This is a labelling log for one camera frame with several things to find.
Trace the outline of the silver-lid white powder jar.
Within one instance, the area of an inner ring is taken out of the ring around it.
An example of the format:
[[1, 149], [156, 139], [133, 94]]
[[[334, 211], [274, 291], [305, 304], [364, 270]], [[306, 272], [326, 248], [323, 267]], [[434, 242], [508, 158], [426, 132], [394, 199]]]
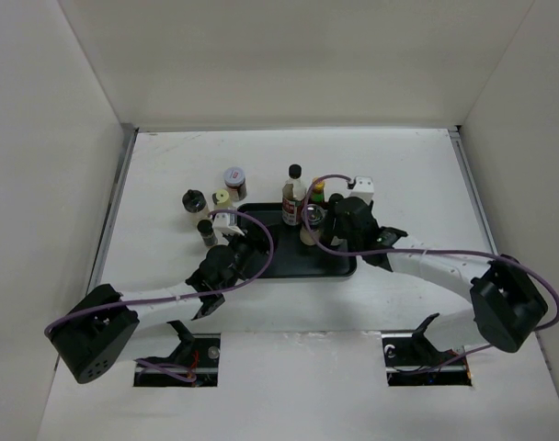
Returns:
[[320, 240], [325, 223], [325, 210], [316, 204], [309, 204], [302, 212], [300, 241], [306, 246], [315, 246]]

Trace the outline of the yellow-cap red sauce bottle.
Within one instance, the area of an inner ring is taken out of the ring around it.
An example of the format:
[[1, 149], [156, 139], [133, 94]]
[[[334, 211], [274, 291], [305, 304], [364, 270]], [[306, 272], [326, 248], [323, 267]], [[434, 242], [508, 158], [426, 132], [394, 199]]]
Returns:
[[312, 192], [309, 197], [309, 203], [318, 205], [322, 208], [327, 206], [325, 199], [325, 181], [319, 177], [315, 177], [312, 182]]

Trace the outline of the tall black-cap sauce bottle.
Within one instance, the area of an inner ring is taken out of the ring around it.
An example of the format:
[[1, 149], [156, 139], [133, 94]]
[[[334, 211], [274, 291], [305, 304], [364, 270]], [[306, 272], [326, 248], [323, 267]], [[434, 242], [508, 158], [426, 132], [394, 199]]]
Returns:
[[288, 226], [302, 222], [302, 203], [307, 187], [302, 181], [302, 168], [298, 164], [289, 167], [289, 178], [282, 188], [282, 219]]

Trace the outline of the red-label lid brown jar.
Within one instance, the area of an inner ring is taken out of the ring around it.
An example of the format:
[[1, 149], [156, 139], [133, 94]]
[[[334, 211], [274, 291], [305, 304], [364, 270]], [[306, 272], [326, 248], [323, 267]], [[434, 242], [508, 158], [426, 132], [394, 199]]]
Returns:
[[233, 201], [241, 201], [247, 196], [245, 172], [238, 166], [224, 171], [223, 181]]

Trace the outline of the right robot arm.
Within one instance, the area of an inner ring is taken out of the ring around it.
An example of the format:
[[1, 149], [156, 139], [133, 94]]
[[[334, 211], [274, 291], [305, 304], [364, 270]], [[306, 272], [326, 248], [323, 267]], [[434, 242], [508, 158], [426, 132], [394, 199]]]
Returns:
[[405, 231], [379, 225], [361, 198], [331, 198], [323, 240], [336, 238], [371, 266], [420, 278], [470, 303], [470, 309], [453, 314], [435, 312], [418, 328], [411, 349], [422, 363], [463, 345], [489, 344], [515, 353], [548, 311], [516, 260], [429, 249]]

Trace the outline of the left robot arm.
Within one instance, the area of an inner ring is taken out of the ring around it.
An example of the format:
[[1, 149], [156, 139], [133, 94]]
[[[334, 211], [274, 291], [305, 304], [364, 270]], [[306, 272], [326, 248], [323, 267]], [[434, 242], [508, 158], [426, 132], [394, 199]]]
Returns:
[[162, 341], [161, 356], [140, 357], [137, 363], [174, 379], [194, 382], [194, 369], [184, 366], [195, 344], [187, 322], [212, 315], [224, 304], [225, 293], [252, 282], [246, 273], [250, 262], [256, 256], [270, 261], [274, 252], [270, 230], [249, 223], [241, 233], [230, 236], [228, 244], [213, 246], [181, 288], [124, 293], [110, 284], [99, 285], [51, 323], [45, 334], [75, 381], [86, 384], [119, 360], [135, 332], [168, 324], [176, 334]]

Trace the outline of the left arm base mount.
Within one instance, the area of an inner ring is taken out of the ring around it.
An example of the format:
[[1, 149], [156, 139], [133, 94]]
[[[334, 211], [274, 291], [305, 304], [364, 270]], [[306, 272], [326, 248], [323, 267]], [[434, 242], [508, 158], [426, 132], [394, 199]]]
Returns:
[[149, 356], [137, 363], [136, 388], [214, 388], [218, 386], [222, 336], [193, 334], [183, 322], [167, 323], [178, 344], [168, 356]]

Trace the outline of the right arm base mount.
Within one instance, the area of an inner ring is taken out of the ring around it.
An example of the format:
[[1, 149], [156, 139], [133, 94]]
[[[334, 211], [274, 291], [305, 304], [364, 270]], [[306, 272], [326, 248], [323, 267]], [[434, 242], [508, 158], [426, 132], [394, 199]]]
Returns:
[[411, 331], [382, 334], [385, 376], [390, 387], [472, 386], [466, 359], [442, 366], [459, 353], [452, 349], [440, 352], [425, 336], [438, 316], [431, 314]]

